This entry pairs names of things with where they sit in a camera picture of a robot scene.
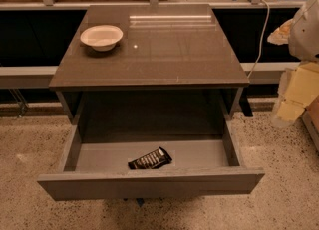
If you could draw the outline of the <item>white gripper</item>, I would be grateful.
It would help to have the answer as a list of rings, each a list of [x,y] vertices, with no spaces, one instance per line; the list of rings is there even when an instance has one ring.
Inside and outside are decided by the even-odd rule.
[[[267,38],[267,42],[274,45],[285,45],[288,43],[290,28],[293,20],[285,21],[276,28]],[[307,63],[300,65],[294,72],[287,89],[287,99],[306,108],[319,95],[319,65]],[[271,123],[277,128],[287,128],[303,114],[304,109],[285,101],[276,102],[272,114]]]

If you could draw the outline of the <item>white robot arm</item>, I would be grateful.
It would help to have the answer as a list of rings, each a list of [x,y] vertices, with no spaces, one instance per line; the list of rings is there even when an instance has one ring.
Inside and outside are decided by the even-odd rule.
[[[284,128],[293,125],[319,96],[319,0],[306,0],[267,41],[287,44],[289,54],[300,61],[296,69],[282,74],[272,110],[272,124]]]

